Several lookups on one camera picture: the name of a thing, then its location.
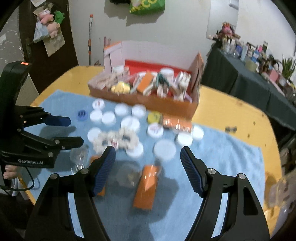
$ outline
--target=dark tablecloth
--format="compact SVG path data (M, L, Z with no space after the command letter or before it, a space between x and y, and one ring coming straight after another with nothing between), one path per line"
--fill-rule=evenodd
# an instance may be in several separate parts
M202 77L202 84L235 96L266 113L284 127L296 130L296 108L258 73L243 62L213 48Z

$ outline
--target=dark brown door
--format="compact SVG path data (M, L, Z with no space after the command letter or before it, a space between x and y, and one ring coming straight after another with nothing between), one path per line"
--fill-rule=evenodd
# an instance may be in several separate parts
M50 57L47 56L43 41L27 46L27 43L32 42L34 38L36 17L33 11L36 8L30 0L24 0L19 8L19 29L24 58L33 64L30 76L39 93L66 71L78 65L67 7L68 0L50 0L50 2L55 4L54 9L65 14L61 30L66 43Z

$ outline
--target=blue towel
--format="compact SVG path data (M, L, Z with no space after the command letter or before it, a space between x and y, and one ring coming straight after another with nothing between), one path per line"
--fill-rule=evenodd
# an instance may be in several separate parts
M116 124L112 127L106 127L104 124L96 125L89 118L83 122L78 121L78 111L85 110L90 113L93 110L93 101L94 98L91 97L56 91L40 106L53 115L70 117L71 126L52 127L40 124L26 128L26 131L44 138L81 136L84 143L91 147L90 158L95 152L87 139L88 131L95 126L103 131L118 130L122 120L122 118L117 117ZM116 103L105 101L105 104L103 112L114 111ZM114 180L114 176L120 171L123 164L136 164L139 169L142 169L146 164L154 164L155 156L152 150L158 140L147 136L148 124L146 118L140 119L141 131L138 133L140 141L144 145L145 154L139 159L133 160L126 155L125 151L117 151L116 162L109 176L110 180ZM260 148L250 146L212 128L202 126L202 129L204 130L204 138L200 142L193 141L190 147L195 157L202 159L207 167L214 168L221 174L229 176L236 176L238 173L246 174L263 206L265 173ZM173 141L175 137L176 134L172 131L164 131L163 138ZM177 153L174 159L163 166L158 179L153 209L150 212L132 208L136 188L120 187L114 181L108 180L105 197L94 198L100 218L112 241L185 240L197 216L202 199L190 185L180 161L180 150L181 146L177 145ZM30 169L36 184L35 188L31 190L32 195L36 199L38 198L50 174L57 172L61 176L71 175L71 167L69 151L62 151L56 160L54 169ZM25 172L23 178L30 186L30 178ZM83 237L73 195L69 194L69 198L75 232ZM227 194L223 194L213 237L221 232L226 205Z

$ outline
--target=green plant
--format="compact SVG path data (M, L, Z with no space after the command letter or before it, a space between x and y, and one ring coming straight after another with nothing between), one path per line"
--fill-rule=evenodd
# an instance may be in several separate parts
M281 65L283 66L283 71L281 72L282 76L289 80L292 76L292 74L295 71L295 67L296 67L296 60L293 61L292 58L286 58L284 60L284 56L283 56L283 62L281 63Z

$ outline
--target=metal screw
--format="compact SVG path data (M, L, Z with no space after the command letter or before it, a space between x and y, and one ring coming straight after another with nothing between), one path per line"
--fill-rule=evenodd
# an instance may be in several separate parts
M214 175L216 173L216 170L213 169L213 168L210 168L210 169L207 170L207 172Z
M50 179L54 180L56 178L57 178L57 174L56 173L50 175Z
M89 172L89 169L88 168L83 168L80 170L81 174L86 174Z
M246 179L246 175L245 175L245 174L242 174L242 173L240 173L240 174L239 174L239 178L240 178L240 179L242 179L242 180L245 180L245 179Z

